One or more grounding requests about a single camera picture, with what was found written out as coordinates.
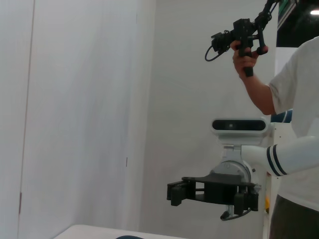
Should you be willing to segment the operator hand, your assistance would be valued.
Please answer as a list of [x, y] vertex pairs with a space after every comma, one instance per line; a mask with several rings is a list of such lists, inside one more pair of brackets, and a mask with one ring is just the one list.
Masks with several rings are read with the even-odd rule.
[[252, 56], [243, 56], [241, 57], [239, 55], [239, 50], [237, 50], [237, 47], [241, 44], [240, 41], [233, 41], [230, 44], [230, 47], [232, 50], [234, 50], [233, 54], [233, 64], [235, 67], [236, 72], [238, 73], [241, 80], [246, 80], [247, 76], [245, 73], [246, 68], [253, 68], [257, 62], [257, 58], [259, 55], [257, 54], [257, 51], [252, 52]]

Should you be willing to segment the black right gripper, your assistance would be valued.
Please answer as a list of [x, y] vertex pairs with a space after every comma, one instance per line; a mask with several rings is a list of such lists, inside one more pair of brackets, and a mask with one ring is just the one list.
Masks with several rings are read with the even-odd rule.
[[246, 182], [240, 175], [210, 173], [169, 183], [166, 199], [172, 206], [179, 206], [185, 199], [234, 205], [234, 214], [242, 216], [259, 210], [259, 189], [258, 184]]

